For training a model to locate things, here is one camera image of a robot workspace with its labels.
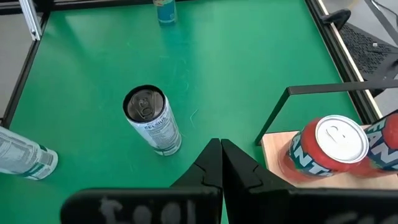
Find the can lid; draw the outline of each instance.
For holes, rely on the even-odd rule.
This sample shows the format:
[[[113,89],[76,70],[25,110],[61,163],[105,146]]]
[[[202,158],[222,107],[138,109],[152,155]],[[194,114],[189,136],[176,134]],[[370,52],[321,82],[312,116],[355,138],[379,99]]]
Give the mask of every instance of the can lid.
[[[368,137],[363,129],[344,116],[322,118],[315,129],[315,136],[326,155],[345,164],[361,161],[369,150]]]
[[[153,121],[162,112],[164,99],[158,91],[143,89],[131,96],[127,105],[127,114],[133,121]]]

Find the cable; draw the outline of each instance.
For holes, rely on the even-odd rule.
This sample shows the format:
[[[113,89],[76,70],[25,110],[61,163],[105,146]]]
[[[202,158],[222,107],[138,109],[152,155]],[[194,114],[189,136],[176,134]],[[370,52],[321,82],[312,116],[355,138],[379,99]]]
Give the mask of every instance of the cable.
[[[387,11],[393,13],[393,14],[396,16],[396,24],[397,24],[397,27],[398,27],[398,14],[397,14],[396,12],[394,12],[393,10],[391,10],[390,8],[388,8],[387,6],[380,4],[380,3],[377,2],[376,0],[373,0],[373,2],[374,2],[375,4],[377,4],[378,6],[384,8],[385,10],[387,10]]]

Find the wooden board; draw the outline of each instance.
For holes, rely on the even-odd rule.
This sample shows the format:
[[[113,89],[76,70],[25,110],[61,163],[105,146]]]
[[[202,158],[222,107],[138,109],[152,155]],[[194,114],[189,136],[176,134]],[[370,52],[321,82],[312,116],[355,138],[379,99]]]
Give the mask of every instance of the wooden board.
[[[298,184],[290,181],[280,171],[277,156],[280,150],[287,150],[287,147],[289,146],[288,143],[296,133],[297,131],[265,134],[261,141],[268,169],[294,186],[308,188],[336,187],[346,189],[398,189],[398,176],[395,174],[385,177],[362,179],[354,177],[349,173],[344,173],[313,182]]]

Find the pull tab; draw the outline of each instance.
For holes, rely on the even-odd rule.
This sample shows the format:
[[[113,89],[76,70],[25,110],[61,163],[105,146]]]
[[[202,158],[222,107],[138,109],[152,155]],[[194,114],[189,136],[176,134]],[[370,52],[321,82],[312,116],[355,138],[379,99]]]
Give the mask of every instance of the pull tab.
[[[346,136],[339,132],[336,126],[330,126],[326,128],[326,133],[331,137],[336,143],[346,142]]]
[[[138,115],[143,119],[147,119],[148,116],[152,117],[152,115],[154,114],[154,110],[152,108],[150,100],[148,100],[148,98],[146,97],[138,100],[135,109]]]
[[[155,96],[153,91],[139,91],[131,98],[130,103],[133,105],[135,114],[143,121],[150,120],[154,117]]]

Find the black metal frame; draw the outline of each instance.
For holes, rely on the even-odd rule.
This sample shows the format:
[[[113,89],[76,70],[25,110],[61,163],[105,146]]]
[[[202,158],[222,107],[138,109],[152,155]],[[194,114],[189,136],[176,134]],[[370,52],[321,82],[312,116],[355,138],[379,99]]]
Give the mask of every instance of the black metal frame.
[[[97,7],[130,6],[136,4],[152,4],[152,0],[76,0],[76,1],[54,1],[34,0],[37,12],[50,13],[51,11],[62,11],[72,9],[91,9]],[[0,3],[0,15],[20,14],[21,6],[18,1],[10,1],[8,4]]]
[[[42,30],[44,30],[45,25],[47,24],[47,20],[49,18],[49,13],[44,13],[42,16],[42,22],[40,24]],[[30,72],[30,68],[32,68],[33,61],[35,59],[37,50],[39,49],[40,41],[35,40],[30,45],[27,57],[25,59],[24,65],[22,66],[22,70],[18,76],[17,83],[12,91],[10,100],[8,102],[6,112],[4,113],[3,119],[1,121],[1,126],[5,128],[9,128],[11,124],[12,117],[14,116],[15,110],[17,109],[19,98],[22,95],[22,91],[25,86],[25,82]]]
[[[290,86],[285,89],[282,96],[279,98],[274,109],[269,115],[266,123],[262,127],[260,133],[257,135],[254,143],[261,145],[261,139],[267,132],[272,122],[275,120],[286,101],[292,95],[304,95],[314,93],[336,93],[344,91],[361,91],[361,90],[375,90],[375,89],[388,89],[398,88],[398,80],[382,80],[382,81],[367,81],[367,82],[351,82],[351,83],[336,83],[336,84],[321,84],[321,85],[303,85],[303,86]],[[363,124],[372,124],[378,119]]]
[[[360,82],[331,25],[324,24],[322,17],[325,15],[322,13],[317,0],[305,0],[305,2],[340,73],[341,79],[344,82]],[[363,123],[371,123],[379,118],[376,109],[372,106],[371,99],[364,91],[351,92],[349,95]]]

